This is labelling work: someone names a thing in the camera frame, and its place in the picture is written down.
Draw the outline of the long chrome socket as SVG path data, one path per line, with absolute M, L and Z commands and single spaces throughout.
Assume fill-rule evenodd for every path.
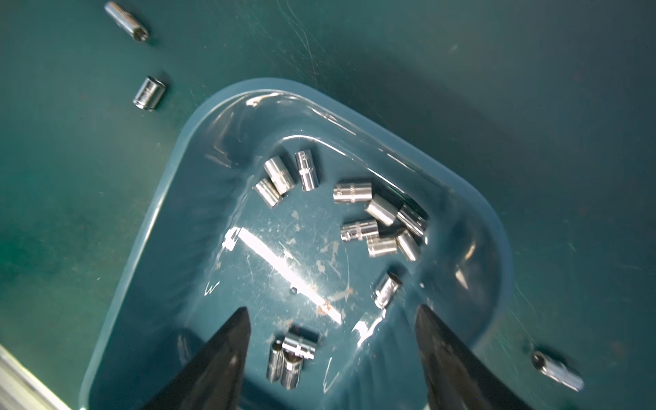
M 135 41 L 145 42 L 149 39 L 150 34 L 148 30 L 119 4 L 115 2 L 107 2 L 104 5 L 104 10 L 112 20 Z

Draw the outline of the chrome socket in box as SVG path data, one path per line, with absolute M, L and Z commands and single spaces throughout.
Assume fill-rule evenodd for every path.
M 385 273 L 374 288 L 373 301 L 379 309 L 385 309 L 401 288 L 402 281 L 394 273 Z
M 283 199 L 269 178 L 261 179 L 253 189 L 269 208 L 276 207 Z
M 384 226 L 391 227 L 396 221 L 398 208 L 382 196 L 374 195 L 365 211 Z
M 268 356 L 268 369 L 266 369 L 266 379 L 270 383 L 275 383 L 281 378 L 283 363 L 283 341 L 277 339 L 272 342 Z
M 280 383 L 287 391 L 293 390 L 299 385 L 303 363 L 304 358 L 290 352 L 284 353 Z
M 319 185 L 319 178 L 314 165 L 314 157 L 310 150 L 301 150 L 295 153 L 295 160 L 299 172 L 302 190 L 313 191 Z
M 279 156 L 267 160 L 264 163 L 264 169 L 281 196 L 295 187 L 296 183 L 291 177 L 289 169 Z
M 340 228 L 340 237 L 343 242 L 375 239 L 379 237 L 379 225 L 374 219 L 345 223 Z
M 288 333 L 283 339 L 282 349 L 304 360 L 314 360 L 317 343 L 300 335 Z
M 398 245 L 395 237 L 372 237 L 367 239 L 367 252 L 370 258 L 395 255 Z
M 335 203 L 368 203 L 373 198 L 372 184 L 369 182 L 336 184 L 332 196 Z
M 396 213 L 396 218 L 411 234 L 416 237 L 424 237 L 428 227 L 427 221 L 407 204 L 401 206 Z
M 396 234 L 396 243 L 398 249 L 408 261 L 418 261 L 420 258 L 420 246 L 417 244 L 410 231 L 407 229 L 400 230 Z

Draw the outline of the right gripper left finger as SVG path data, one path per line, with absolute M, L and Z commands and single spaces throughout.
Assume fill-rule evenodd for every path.
M 235 409 L 244 380 L 251 327 L 240 307 L 145 409 Z

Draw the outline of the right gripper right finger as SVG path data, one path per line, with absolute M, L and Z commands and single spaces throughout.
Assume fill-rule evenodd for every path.
M 431 310 L 418 308 L 415 334 L 430 409 L 528 409 Z

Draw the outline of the translucent blue storage box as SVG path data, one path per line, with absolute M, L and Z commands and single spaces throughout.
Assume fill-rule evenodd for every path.
M 295 153 L 319 178 L 305 192 Z M 279 156 L 295 187 L 269 208 L 253 187 Z M 428 221 L 420 258 L 370 258 L 343 242 L 360 203 L 333 188 L 370 182 Z M 138 409 L 240 307 L 251 334 L 239 404 L 251 409 L 421 409 L 427 392 L 415 336 L 420 305 L 470 349 L 499 323 L 513 291 L 512 252 L 492 206 L 410 143 L 316 90 L 256 79 L 209 97 L 184 125 L 133 244 L 80 391 L 83 409 Z M 402 286 L 385 309 L 383 275 Z M 274 340 L 317 343 L 300 383 L 267 380 Z

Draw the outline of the short chrome socket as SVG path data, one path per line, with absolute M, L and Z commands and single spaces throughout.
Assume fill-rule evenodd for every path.
M 152 76 L 147 76 L 133 99 L 133 104 L 145 111 L 154 111 L 162 100 L 167 86 Z

